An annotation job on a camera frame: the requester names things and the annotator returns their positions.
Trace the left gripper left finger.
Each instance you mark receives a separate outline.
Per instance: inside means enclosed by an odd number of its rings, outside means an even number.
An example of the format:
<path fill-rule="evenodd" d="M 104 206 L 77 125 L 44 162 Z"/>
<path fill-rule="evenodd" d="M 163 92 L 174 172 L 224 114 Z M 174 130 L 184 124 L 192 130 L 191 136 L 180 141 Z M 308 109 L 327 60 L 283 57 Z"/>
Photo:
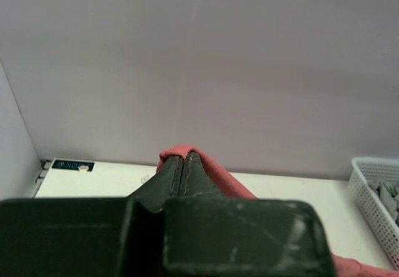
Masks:
<path fill-rule="evenodd" d="M 162 210 L 176 193 L 181 157 L 122 198 L 1 202 L 2 276 L 162 276 Z"/>

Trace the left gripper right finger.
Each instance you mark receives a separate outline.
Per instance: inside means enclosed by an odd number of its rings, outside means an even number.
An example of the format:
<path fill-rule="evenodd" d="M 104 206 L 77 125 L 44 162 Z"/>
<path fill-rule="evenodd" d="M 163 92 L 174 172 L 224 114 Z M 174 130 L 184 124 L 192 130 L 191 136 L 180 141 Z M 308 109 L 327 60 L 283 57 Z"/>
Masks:
<path fill-rule="evenodd" d="M 335 276 L 324 227 L 299 200 L 231 198 L 190 152 L 163 209 L 166 276 Z"/>

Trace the salmon red t-shirt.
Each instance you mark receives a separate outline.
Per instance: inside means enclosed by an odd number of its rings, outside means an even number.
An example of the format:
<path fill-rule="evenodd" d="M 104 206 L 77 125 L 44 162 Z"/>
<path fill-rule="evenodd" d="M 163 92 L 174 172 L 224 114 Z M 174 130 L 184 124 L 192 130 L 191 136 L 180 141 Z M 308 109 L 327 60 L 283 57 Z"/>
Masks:
<path fill-rule="evenodd" d="M 190 152 L 199 154 L 207 176 L 209 176 L 217 187 L 228 197 L 255 199 L 256 196 L 235 179 L 223 166 L 192 145 L 177 145 L 160 152 L 160 160 L 156 171 L 160 172 L 171 156 L 182 157 L 185 163 L 188 163 L 188 154 Z M 398 271 L 366 265 L 352 258 L 343 258 L 333 254 L 332 259 L 337 276 L 398 276 Z"/>

